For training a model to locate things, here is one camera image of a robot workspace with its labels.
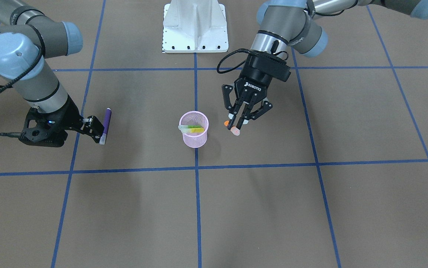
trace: purple marker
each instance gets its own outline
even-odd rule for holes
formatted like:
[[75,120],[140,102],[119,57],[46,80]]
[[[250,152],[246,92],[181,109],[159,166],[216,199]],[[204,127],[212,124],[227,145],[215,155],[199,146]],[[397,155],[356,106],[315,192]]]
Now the purple marker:
[[112,109],[107,108],[105,112],[105,119],[103,120],[103,130],[102,137],[100,138],[100,145],[104,145],[106,141],[106,136],[108,135],[108,127],[110,126],[110,119],[112,118]]

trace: orange marker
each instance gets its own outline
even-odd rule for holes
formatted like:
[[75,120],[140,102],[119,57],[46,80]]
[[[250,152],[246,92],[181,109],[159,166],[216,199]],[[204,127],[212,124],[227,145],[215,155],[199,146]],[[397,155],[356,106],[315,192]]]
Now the orange marker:
[[[224,126],[226,126],[227,127],[227,125],[229,124],[229,120],[227,120],[227,121],[225,121],[224,122]],[[240,129],[238,129],[237,127],[235,127],[235,126],[232,126],[231,127],[231,132],[234,134],[234,135],[236,135],[236,136],[238,136],[238,135],[240,135],[241,134],[241,130]]]

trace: blue tape grid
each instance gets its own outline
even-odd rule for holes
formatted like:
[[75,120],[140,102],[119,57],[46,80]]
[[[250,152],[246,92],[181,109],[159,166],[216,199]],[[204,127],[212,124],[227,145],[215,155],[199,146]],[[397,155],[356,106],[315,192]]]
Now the blue tape grid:
[[[54,71],[87,71],[89,73],[87,84],[85,88],[85,95],[83,98],[83,105],[81,108],[81,113],[83,114],[88,90],[90,88],[90,81],[91,81],[91,75],[94,71],[194,71],[194,107],[195,110],[197,110],[197,72],[198,71],[214,71],[216,68],[199,68],[197,66],[197,54],[194,54],[194,68],[93,68],[94,66],[94,60],[96,56],[97,46],[98,46],[98,40],[100,36],[100,30],[102,27],[102,21],[103,21],[103,14],[105,10],[105,4],[106,0],[103,0],[102,10],[100,14],[100,20],[97,30],[97,36],[95,40],[95,46],[93,50],[92,60],[90,64],[90,68],[66,68],[66,69],[54,69]],[[411,107],[409,106],[409,102],[407,101],[406,95],[404,94],[404,91],[402,89],[402,85],[400,83],[399,77],[397,76],[396,69],[400,68],[428,68],[428,66],[394,66],[392,64],[392,61],[390,59],[389,53],[386,49],[386,46],[384,44],[384,41],[382,40],[382,37],[379,33],[379,29],[377,28],[377,24],[374,20],[374,17],[372,15],[372,12],[369,7],[367,7],[367,10],[370,14],[371,20],[374,24],[374,27],[376,29],[377,35],[379,36],[379,39],[382,43],[383,49],[386,53],[387,59],[389,61],[389,66],[319,66],[319,67],[299,67],[297,65],[295,54],[293,53],[293,59],[295,66],[292,67],[292,70],[295,70],[297,75],[297,80],[299,83],[299,89],[302,96],[302,102],[304,106],[304,112],[305,112],[305,118],[307,121],[307,126],[309,129],[310,134],[310,141],[311,146],[315,158],[314,163],[280,163],[280,164],[265,164],[265,165],[227,165],[227,166],[199,166],[199,153],[198,150],[195,149],[195,166],[185,166],[185,167],[167,167],[167,168],[133,168],[133,169],[105,169],[105,170],[74,170],[74,164],[76,159],[76,153],[78,148],[78,139],[80,137],[79,134],[77,134],[74,149],[73,149],[73,156],[71,160],[71,166],[70,170],[68,171],[40,171],[40,172],[6,172],[6,173],[0,173],[0,176],[17,176],[17,175],[68,175],[65,195],[64,195],[64,203],[62,205],[62,211],[61,211],[61,217],[59,221],[59,227],[57,232],[57,238],[54,246],[54,255],[52,257],[52,264],[51,268],[55,267],[56,258],[57,258],[57,252],[59,247],[59,241],[61,237],[61,231],[64,223],[64,215],[65,210],[67,206],[67,200],[71,185],[71,178],[73,174],[83,174],[83,173],[118,173],[118,172],[155,172],[155,171],[175,171],[175,170],[194,170],[195,171],[195,185],[196,185],[196,208],[197,208],[197,259],[198,259],[198,267],[202,268],[202,243],[201,243],[201,217],[200,217],[200,185],[199,185],[199,170],[207,170],[207,169],[236,169],[236,168],[281,168],[281,167],[298,167],[298,166],[316,166],[316,170],[318,172],[319,182],[321,185],[321,192],[323,195],[323,201],[325,204],[325,210],[326,210],[326,216],[328,218],[328,224],[330,227],[331,232],[331,239],[334,246],[334,251],[336,255],[337,265],[338,268],[341,268],[341,261],[339,257],[338,247],[336,245],[336,239],[334,235],[334,228],[333,223],[331,221],[331,216],[329,213],[328,208],[328,200],[326,198],[326,190],[324,189],[323,181],[322,181],[322,175],[321,175],[321,166],[343,166],[343,165],[379,165],[379,164],[393,164],[393,163],[428,163],[428,150],[425,145],[425,142],[423,140],[423,137],[421,135],[421,132],[419,130],[419,127],[416,123],[415,117],[412,113]],[[398,83],[399,89],[401,91],[401,94],[403,96],[404,102],[406,103],[406,106],[409,110],[409,114],[411,116],[411,119],[413,120],[414,127],[416,128],[416,131],[418,133],[418,136],[421,140],[422,146],[424,148],[424,151],[426,152],[427,159],[406,159],[406,160],[380,160],[380,161],[350,161],[350,162],[319,162],[318,155],[316,153],[316,147],[314,143],[314,138],[312,134],[311,124],[309,121],[308,116],[308,109],[303,93],[302,88],[302,82],[299,75],[299,70],[307,70],[307,69],[357,69],[357,68],[383,68],[383,69],[391,69],[394,73],[394,76],[396,78],[396,81]]]

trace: pen holder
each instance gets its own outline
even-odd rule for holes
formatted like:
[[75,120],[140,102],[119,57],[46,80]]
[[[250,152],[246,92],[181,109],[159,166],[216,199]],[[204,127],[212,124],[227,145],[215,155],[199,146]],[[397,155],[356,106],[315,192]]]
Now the pen holder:
[[202,133],[183,133],[184,143],[191,148],[199,148],[207,141],[207,129],[209,128],[209,120],[202,112],[191,111],[185,113],[179,120],[179,124],[186,125],[201,125],[204,128]]

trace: pink cup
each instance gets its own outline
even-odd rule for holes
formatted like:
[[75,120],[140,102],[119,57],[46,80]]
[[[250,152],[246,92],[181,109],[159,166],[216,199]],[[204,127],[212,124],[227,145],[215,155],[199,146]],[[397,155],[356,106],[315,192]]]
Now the pink cup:
[[205,114],[197,111],[187,112],[181,117],[179,124],[201,125],[204,128],[204,132],[202,133],[183,133],[183,141],[187,146],[191,148],[199,148],[206,143],[209,120]]

